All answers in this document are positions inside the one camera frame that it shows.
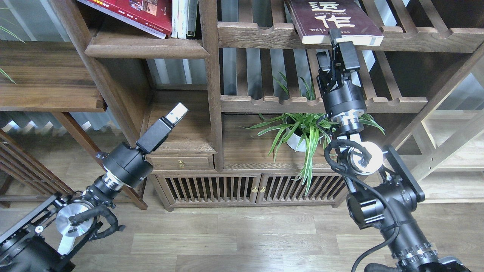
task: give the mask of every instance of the spider plant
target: spider plant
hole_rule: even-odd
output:
[[[13,24],[12,22],[8,21],[7,19],[5,18],[0,18],[10,24]],[[14,38],[16,38],[17,40],[25,43],[24,41],[22,41],[22,39],[20,39],[17,35],[15,35],[13,32],[11,32],[10,30],[6,29],[4,26],[0,26],[0,30],[3,31],[3,32],[6,32],[7,34],[13,36]],[[13,83],[17,84],[3,69],[0,68],[0,74],[4,75],[5,77],[7,77],[10,81],[12,81]]]
[[[281,86],[281,88],[288,93],[287,90],[287,79],[279,72],[282,76],[284,83],[280,82],[276,78],[276,82]],[[308,100],[314,100],[316,98],[313,84],[309,85],[303,77],[301,77],[304,87],[306,88],[306,98]],[[269,149],[268,156],[273,153],[274,162],[277,158],[277,153],[281,145],[287,143],[289,138],[296,134],[300,136],[298,146],[301,144],[306,145],[306,153],[304,155],[304,164],[295,180],[302,180],[303,184],[306,184],[306,192],[309,192],[311,186],[311,179],[313,176],[313,156],[316,153],[316,148],[318,144],[321,144],[323,149],[331,142],[330,130],[333,132],[336,130],[338,123],[330,122],[327,119],[322,119],[318,123],[318,119],[323,116],[324,113],[283,113],[280,116],[267,119],[261,114],[259,116],[263,119],[263,122],[253,125],[247,129],[262,128],[268,125],[272,125],[268,128],[260,131],[257,136],[264,135],[270,131],[277,131],[274,141],[272,142],[271,148]],[[363,114],[359,117],[360,123],[365,125],[370,125],[378,128],[382,133],[384,129],[379,126],[373,117],[369,114]]]

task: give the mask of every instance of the silver metal disc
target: silver metal disc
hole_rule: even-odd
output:
[[[73,202],[62,208],[56,217],[56,226],[59,233],[67,237],[78,237],[86,233],[94,223],[94,218],[90,218],[75,227],[68,223],[68,218],[90,208],[89,204],[83,202]]]

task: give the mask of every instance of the white flower pot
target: white flower pot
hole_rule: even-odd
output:
[[[289,147],[291,147],[295,151],[306,152],[306,139],[303,139],[301,144],[298,146],[300,139],[301,139],[301,136],[297,136],[296,134],[293,133],[291,137],[289,137],[289,140],[287,140],[287,145],[289,145]]]

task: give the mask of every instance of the potted plant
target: potted plant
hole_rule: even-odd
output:
[[[279,74],[282,76],[284,83],[280,82],[276,78],[274,79],[281,86],[281,88],[288,93],[287,79],[281,72],[279,72]],[[312,84],[309,85],[303,77],[301,77],[301,79],[306,88],[306,98],[308,100],[314,100],[316,98],[314,86]],[[336,130],[336,126],[338,125],[338,123],[330,122],[327,119],[322,119],[319,121],[319,123],[317,123],[318,119],[323,115],[324,113],[283,113],[280,116],[267,119],[259,114],[259,116],[263,119],[263,122],[247,128],[256,129],[271,125],[270,127],[260,131],[257,136],[261,136],[270,131],[276,131],[274,141],[272,142],[271,148],[267,154],[269,156],[271,153],[273,153],[274,161],[277,158],[279,148],[281,148],[284,143],[288,143],[288,145],[295,151],[306,152],[303,167],[296,178],[296,180],[301,179],[302,183],[306,184],[306,194],[311,186],[311,179],[313,176],[313,156],[316,152],[316,148],[319,144],[322,145],[323,149],[326,148],[331,141],[330,129],[332,129],[334,132]],[[363,114],[359,117],[359,119],[360,123],[374,126],[384,133],[384,129],[375,122],[371,115]],[[319,129],[317,126],[318,124],[325,130]]]

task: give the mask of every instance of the chinese characters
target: chinese characters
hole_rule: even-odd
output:
[[[318,12],[314,16],[315,19],[321,20],[323,22],[324,27],[327,29],[330,28],[328,22],[332,22],[338,29],[342,27],[354,27],[354,24],[351,24],[351,17],[346,16],[335,16],[334,13],[337,15],[346,15],[343,13],[346,9],[338,9],[339,4],[336,2],[309,2],[311,6],[311,10]]]

